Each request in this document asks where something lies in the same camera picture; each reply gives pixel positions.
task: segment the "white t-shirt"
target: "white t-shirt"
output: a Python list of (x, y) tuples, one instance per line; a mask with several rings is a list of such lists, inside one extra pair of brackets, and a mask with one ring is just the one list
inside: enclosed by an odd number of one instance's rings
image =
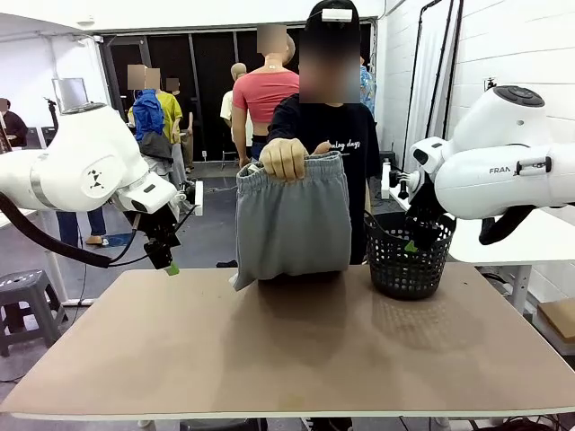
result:
[[(222, 119), (232, 120), (232, 101), (234, 99), (234, 92), (230, 90), (224, 94), (224, 99), (222, 100), (222, 109), (219, 112), (219, 116)], [(253, 135), (253, 125), (252, 118), (250, 117), (250, 111), (248, 111), (248, 118), (245, 121), (245, 145), (252, 146), (252, 135)], [(234, 130), (232, 129), (232, 140), (234, 141)]]

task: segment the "yellow t-shirt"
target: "yellow t-shirt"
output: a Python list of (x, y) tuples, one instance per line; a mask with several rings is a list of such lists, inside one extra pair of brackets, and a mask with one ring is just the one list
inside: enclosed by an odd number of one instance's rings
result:
[(170, 92), (159, 92), (155, 95), (162, 105), (164, 111), (164, 134), (170, 140), (171, 144), (175, 144), (172, 136), (173, 122), (181, 118), (180, 103), (176, 100)]

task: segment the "brown tabletop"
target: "brown tabletop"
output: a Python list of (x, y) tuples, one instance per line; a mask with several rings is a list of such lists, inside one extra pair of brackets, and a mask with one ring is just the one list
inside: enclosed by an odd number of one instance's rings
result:
[(12, 390), (35, 418), (508, 416), (575, 410), (575, 373), (471, 266), (407, 303), (369, 268), (253, 285), (122, 274)]

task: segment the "white curtain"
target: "white curtain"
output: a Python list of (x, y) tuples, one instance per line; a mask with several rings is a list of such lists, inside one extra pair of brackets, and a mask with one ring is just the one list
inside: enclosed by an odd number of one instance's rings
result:
[(415, 66), (415, 76), (413, 80), (413, 95), (411, 98), (411, 112), (409, 116), (409, 127), (407, 129), (407, 145), (405, 155), (405, 170), (414, 171), (417, 162), (410, 157), (410, 148), (413, 144), (425, 139), (429, 122), (429, 111), (433, 100), (436, 75), (439, 70), (438, 87), (436, 99), (431, 116), (429, 135), (441, 136), (443, 131), (443, 120), (445, 109), (447, 108), (447, 90), (449, 85), (449, 75), (455, 50), (455, 33), (457, 10), (459, 1), (454, 0), (451, 21), (447, 29), (446, 50), (441, 56), (441, 47), (446, 33), (447, 15), (449, 13), (450, 0), (442, 0), (438, 4), (431, 6), (423, 13), (420, 46), (417, 54), (417, 64)]

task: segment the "khaki pants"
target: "khaki pants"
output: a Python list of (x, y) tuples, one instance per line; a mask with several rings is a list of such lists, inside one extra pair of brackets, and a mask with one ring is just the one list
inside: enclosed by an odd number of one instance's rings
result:
[(194, 161), (194, 136), (186, 135), (181, 137), (181, 152), (186, 168), (191, 168)]

